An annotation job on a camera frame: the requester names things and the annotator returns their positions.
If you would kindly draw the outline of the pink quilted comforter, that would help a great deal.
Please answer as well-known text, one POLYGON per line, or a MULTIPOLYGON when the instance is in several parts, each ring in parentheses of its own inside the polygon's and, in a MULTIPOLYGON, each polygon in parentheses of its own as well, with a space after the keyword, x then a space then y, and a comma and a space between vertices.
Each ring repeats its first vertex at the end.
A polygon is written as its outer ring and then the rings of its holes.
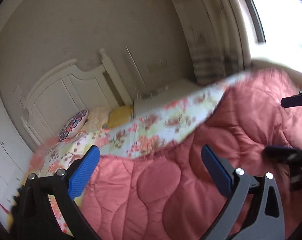
POLYGON ((247 174, 274 175, 285 235, 302 221, 302 190, 267 146, 302 149, 302 106, 283 108, 297 92, 286 73, 262 70, 228 88, 210 117, 180 144, 136 159, 106 156, 92 175, 82 214, 102 239, 199 239, 226 203, 210 174, 227 159, 247 174))

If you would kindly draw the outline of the white wardrobe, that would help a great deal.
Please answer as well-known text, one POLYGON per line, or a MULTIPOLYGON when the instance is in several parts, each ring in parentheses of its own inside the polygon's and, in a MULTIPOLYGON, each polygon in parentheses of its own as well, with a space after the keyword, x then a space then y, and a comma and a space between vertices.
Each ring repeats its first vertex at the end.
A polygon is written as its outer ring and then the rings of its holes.
POLYGON ((33 152, 11 122, 0 97, 0 204, 11 210, 33 152))

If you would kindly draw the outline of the colourful patterned cushion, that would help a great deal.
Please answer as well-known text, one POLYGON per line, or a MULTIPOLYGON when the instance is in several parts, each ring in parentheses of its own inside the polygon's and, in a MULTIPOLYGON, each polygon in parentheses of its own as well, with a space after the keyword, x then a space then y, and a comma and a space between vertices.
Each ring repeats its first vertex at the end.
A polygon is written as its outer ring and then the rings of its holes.
POLYGON ((87 110, 82 110, 70 118, 59 134, 59 141, 75 137, 86 123, 88 114, 87 110))

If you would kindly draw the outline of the window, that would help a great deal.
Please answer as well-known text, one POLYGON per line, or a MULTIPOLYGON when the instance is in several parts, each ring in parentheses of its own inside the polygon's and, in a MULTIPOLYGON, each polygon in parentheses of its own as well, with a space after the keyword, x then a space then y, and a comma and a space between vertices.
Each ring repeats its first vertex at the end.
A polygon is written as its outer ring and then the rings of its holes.
POLYGON ((302 57, 302 0, 245 0, 259 51, 302 57))

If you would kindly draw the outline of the floral bed sheet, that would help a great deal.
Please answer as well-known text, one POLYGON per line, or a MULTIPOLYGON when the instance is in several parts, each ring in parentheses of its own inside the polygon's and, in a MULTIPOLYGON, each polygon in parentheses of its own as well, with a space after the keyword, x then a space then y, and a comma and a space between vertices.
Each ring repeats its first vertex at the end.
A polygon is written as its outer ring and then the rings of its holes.
POLYGON ((68 168, 91 146, 97 146, 101 157, 96 170, 82 194, 75 199, 86 220, 107 239, 114 239, 116 232, 121 239, 166 239, 165 233, 147 232, 150 221, 146 212, 133 216, 142 205, 136 199, 131 200, 131 206, 123 205, 122 210, 103 215, 104 209, 98 200, 100 190, 94 184, 102 179, 102 170, 111 171, 108 180, 122 178, 125 171, 139 167, 156 151, 182 142, 212 113, 224 91, 245 77, 246 72, 237 73, 114 129, 107 126, 86 132, 82 127, 73 138, 60 142, 54 137, 37 149, 28 171, 39 177, 50 176, 60 168, 68 168))

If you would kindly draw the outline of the cream patterned curtain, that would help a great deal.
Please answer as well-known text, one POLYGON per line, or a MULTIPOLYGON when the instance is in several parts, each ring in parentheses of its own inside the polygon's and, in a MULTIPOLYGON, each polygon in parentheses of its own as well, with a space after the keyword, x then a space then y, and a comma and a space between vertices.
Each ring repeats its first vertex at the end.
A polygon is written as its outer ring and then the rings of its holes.
POLYGON ((172 0, 203 86, 249 69, 255 39, 241 0, 172 0))

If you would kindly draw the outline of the pale peach pillow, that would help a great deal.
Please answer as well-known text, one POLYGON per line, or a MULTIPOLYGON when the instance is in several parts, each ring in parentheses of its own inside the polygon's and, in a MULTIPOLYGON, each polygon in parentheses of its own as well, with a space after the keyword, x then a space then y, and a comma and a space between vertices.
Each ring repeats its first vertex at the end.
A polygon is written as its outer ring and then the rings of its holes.
POLYGON ((97 106, 89 110, 89 115, 83 126, 83 130, 89 132, 107 128, 110 112, 111 109, 106 106, 97 106))

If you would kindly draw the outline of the yellow pillow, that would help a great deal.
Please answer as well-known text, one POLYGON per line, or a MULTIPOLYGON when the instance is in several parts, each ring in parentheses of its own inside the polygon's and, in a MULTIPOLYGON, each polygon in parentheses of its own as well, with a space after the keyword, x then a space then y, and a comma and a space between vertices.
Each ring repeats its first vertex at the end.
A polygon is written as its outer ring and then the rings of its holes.
POLYGON ((120 106, 109 114, 108 129, 114 129, 131 122, 133 109, 130 106, 120 106))

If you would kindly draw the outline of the white bedside table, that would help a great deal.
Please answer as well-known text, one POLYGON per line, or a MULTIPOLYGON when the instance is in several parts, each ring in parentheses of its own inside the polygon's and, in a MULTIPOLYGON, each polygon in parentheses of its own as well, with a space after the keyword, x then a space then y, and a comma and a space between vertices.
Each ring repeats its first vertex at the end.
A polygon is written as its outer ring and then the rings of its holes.
POLYGON ((134 117, 141 116, 200 89, 202 87, 197 83, 189 79, 180 79, 158 89, 141 90, 133 102, 134 117))

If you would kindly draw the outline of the white wooden headboard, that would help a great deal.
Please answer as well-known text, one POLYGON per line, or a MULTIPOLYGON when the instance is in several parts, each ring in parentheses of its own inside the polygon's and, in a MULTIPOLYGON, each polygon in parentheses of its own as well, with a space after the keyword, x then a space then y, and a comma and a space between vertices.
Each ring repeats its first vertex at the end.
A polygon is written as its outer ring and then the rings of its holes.
POLYGON ((71 59, 35 83, 23 103, 28 117, 21 117, 24 129, 35 144, 40 146, 58 135, 67 120, 81 110, 133 104, 106 50, 101 48, 99 54, 101 64, 92 70, 82 71, 76 65, 77 59, 71 59))

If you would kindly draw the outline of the silver lamp pole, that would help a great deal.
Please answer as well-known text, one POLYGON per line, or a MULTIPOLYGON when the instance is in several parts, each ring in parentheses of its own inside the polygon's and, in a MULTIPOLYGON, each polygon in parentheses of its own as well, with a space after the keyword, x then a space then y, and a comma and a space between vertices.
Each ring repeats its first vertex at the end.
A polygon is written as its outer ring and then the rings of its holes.
POLYGON ((141 89, 140 89, 141 97, 144 97, 147 94, 146 83, 145 83, 145 81, 144 81, 144 79, 142 77, 142 74, 141 74, 141 72, 140 72, 140 70, 139 70, 139 68, 138 68, 138 66, 137 66, 137 64, 135 62, 135 59, 134 59, 134 57, 133 57, 130 49, 128 48, 128 46, 126 46, 126 51, 127 51, 127 54, 128 54, 128 56, 130 58, 130 61, 131 61, 132 65, 134 67, 136 76, 137 76, 137 78, 139 80, 139 84, 140 84, 140 87, 141 87, 141 89))

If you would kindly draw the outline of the wall power socket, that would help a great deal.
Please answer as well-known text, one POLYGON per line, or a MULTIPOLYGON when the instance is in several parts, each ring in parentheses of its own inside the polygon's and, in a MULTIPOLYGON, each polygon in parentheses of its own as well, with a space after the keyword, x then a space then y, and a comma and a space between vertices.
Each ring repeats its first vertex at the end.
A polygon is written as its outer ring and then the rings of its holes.
POLYGON ((156 61, 156 62, 146 64, 146 67, 148 69, 148 72, 150 74, 153 74, 155 72, 159 72, 159 71, 162 71, 162 70, 166 69, 167 68, 167 62, 163 61, 163 60, 159 60, 159 61, 156 61))

